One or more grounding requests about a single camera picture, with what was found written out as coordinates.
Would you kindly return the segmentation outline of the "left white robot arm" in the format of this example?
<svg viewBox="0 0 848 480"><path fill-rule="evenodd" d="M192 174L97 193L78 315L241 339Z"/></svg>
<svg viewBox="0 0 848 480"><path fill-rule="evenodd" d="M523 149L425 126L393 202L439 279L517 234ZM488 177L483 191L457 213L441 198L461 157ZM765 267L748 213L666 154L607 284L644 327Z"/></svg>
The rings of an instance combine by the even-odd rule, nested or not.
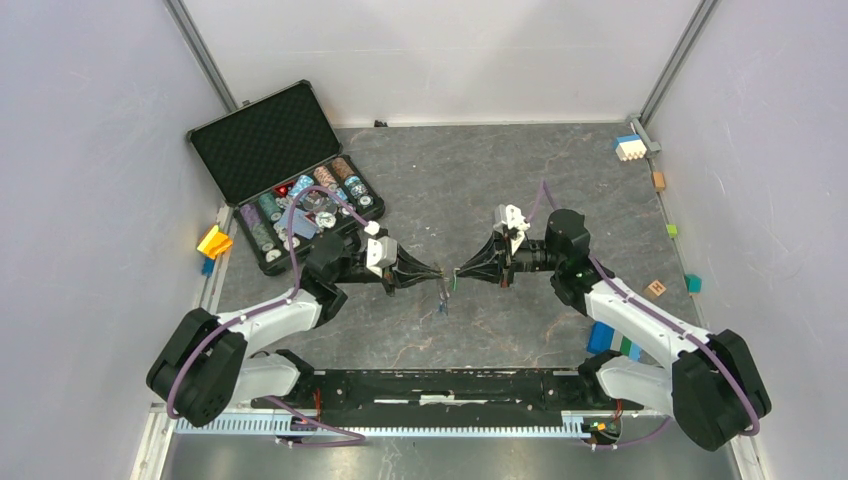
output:
<svg viewBox="0 0 848 480"><path fill-rule="evenodd" d="M297 285L257 305L218 314L195 308L184 315L146 377L170 418L202 427L232 405L265 396L290 407L306 405L313 379L284 355L262 356L260 350L328 323L348 299L344 284L374 283L393 295L442 276L387 235L369 237L360 248L337 234L314 240L296 274Z"/></svg>

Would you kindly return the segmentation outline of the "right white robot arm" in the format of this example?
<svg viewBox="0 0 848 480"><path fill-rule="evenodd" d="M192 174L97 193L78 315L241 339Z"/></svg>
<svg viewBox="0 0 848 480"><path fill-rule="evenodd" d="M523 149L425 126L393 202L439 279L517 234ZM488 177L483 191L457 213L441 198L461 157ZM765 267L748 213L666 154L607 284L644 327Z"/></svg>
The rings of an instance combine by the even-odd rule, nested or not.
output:
<svg viewBox="0 0 848 480"><path fill-rule="evenodd" d="M489 240L455 274L510 286L518 273L550 273L556 297L599 321L655 360L654 365L606 350L579 367L580 400L602 408L630 401L674 420L696 445L715 451L737 436L759 433L772 404L745 340L681 320L603 267L590 252L583 214L553 211L541 240L513 205L501 205Z"/></svg>

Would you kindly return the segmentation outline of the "metal key organizer plate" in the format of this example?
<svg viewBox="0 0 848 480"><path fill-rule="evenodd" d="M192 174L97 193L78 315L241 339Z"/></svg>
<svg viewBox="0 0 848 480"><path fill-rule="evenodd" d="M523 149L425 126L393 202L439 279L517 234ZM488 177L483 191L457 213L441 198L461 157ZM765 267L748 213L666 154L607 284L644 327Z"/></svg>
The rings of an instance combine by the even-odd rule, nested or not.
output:
<svg viewBox="0 0 848 480"><path fill-rule="evenodd" d="M445 278L443 276L439 276L436 279L436 285L437 285L437 288L438 288L439 305L441 303L446 303L447 306L448 306L449 292L448 292L448 288L447 288Z"/></svg>

